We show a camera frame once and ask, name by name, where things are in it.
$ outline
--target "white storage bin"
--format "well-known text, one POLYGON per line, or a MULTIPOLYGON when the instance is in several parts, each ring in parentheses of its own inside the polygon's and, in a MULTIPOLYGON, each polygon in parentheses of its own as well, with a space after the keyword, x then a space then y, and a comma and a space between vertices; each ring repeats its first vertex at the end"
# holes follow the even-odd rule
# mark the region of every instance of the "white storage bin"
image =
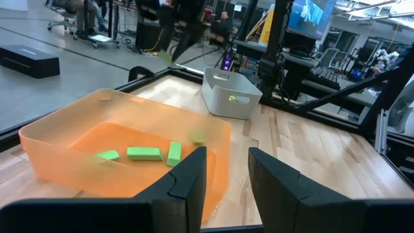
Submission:
POLYGON ((262 94, 242 74, 211 68, 204 70, 202 97, 214 115, 248 120, 262 94))

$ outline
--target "monitor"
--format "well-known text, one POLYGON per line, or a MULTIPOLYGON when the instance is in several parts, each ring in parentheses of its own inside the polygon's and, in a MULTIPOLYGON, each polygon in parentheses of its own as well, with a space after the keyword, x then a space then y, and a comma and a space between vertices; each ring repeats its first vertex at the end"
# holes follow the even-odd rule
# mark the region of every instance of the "monitor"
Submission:
POLYGON ((312 39, 322 39, 336 0, 295 0, 288 30, 312 39))

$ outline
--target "black box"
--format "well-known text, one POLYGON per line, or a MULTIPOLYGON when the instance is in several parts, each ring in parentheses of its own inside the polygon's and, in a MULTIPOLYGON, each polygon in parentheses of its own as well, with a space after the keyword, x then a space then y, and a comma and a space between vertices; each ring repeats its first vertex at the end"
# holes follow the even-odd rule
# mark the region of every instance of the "black box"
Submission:
POLYGON ((24 45, 0 47, 0 64, 33 78, 60 74, 58 57, 24 45))

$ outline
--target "wooden tabletop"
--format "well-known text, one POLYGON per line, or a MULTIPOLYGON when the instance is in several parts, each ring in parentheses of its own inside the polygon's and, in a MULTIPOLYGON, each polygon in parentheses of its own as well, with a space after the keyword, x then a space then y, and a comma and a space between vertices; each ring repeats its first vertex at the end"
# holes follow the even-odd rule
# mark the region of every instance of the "wooden tabletop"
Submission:
MULTIPOLYGON (((209 114, 201 86, 168 76, 133 95, 209 114)), ((248 176, 248 148, 255 146, 304 175, 350 198, 413 198, 414 192, 358 135, 260 105, 251 120, 221 118, 232 125, 230 185, 202 227, 260 224, 248 176)), ((20 146, 0 153, 0 206, 30 197, 93 197, 36 178, 20 146)))

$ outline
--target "gray floor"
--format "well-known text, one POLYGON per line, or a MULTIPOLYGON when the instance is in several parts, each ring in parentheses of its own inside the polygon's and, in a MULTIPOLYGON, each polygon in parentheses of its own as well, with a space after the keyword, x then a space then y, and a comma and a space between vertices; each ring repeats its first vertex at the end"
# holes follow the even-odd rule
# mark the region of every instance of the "gray floor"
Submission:
MULTIPOLYGON (((45 0, 30 0, 28 12, 0 10, 0 45, 23 44, 53 54, 60 59, 61 75, 37 80, 0 67, 0 131, 61 108, 97 89, 115 88, 127 83, 128 70, 141 65, 153 72, 167 68, 157 57, 138 55, 125 45, 116 49, 105 44, 94 49, 91 43, 66 34, 63 27, 47 31, 48 20, 61 17, 43 6, 45 0)), ((134 13, 122 19, 133 26, 134 13)), ((177 63, 208 52, 191 48, 177 63)), ((186 66, 204 70, 221 54, 214 52, 186 66)))

